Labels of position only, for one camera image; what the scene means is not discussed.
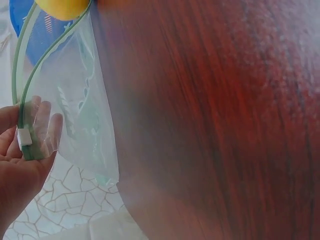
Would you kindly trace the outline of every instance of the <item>blue object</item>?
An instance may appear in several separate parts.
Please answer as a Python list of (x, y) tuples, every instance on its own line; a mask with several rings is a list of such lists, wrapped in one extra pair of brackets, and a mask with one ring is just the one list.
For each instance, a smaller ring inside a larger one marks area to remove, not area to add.
[[(12, 26), (19, 37), (27, 15), (34, 0), (10, 0), (9, 11)], [(30, 62), (36, 65), (46, 50), (72, 25), (73, 21), (60, 21), (46, 12), (41, 11), (30, 35), (26, 55)], [(66, 45), (68, 39), (57, 50)]]

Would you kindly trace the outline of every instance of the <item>red wooden surface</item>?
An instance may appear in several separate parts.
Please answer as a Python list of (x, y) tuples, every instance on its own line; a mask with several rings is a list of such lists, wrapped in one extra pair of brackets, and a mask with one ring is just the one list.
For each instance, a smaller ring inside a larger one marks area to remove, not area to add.
[(146, 235), (320, 239), (320, 3), (111, 1), (93, 28)]

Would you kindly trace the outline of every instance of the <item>yellow object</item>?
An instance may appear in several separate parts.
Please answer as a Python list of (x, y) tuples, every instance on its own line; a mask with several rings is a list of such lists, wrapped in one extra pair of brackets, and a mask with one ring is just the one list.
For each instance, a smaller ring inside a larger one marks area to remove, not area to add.
[(39, 7), (52, 17), (70, 21), (79, 17), (90, 0), (35, 0)]

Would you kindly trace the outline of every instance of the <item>hand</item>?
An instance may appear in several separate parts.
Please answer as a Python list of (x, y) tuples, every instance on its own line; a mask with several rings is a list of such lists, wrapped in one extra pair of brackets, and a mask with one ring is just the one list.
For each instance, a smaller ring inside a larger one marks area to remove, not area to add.
[[(37, 136), (47, 136), (43, 138), (42, 145), (48, 144), (47, 139), (54, 139), (57, 149), (62, 132), (62, 116), (53, 115), (49, 124), (51, 104), (41, 102), (38, 96), (33, 97), (31, 104), (34, 122), (41, 126)], [(42, 160), (24, 159), (16, 134), (18, 115), (19, 106), (0, 109), (0, 239), (9, 225), (40, 192), (56, 157), (54, 152)]]

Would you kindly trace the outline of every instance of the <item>clear plastic bag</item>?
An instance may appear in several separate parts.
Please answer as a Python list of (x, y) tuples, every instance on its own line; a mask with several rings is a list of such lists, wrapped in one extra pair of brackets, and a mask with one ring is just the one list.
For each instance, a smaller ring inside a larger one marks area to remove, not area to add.
[[(31, 134), (32, 145), (22, 146), (27, 160), (46, 158), (59, 151), (79, 167), (117, 182), (114, 128), (89, 6), (57, 36), (52, 31), (59, 21), (47, 22), (49, 27), (41, 29), (46, 13), (33, 4), (15, 52), (12, 98), (14, 103), (20, 102), (18, 128), (28, 129)], [(28, 51), (42, 44), (43, 34), (56, 39), (33, 66)], [(52, 136), (57, 114), (63, 116), (60, 141)]]

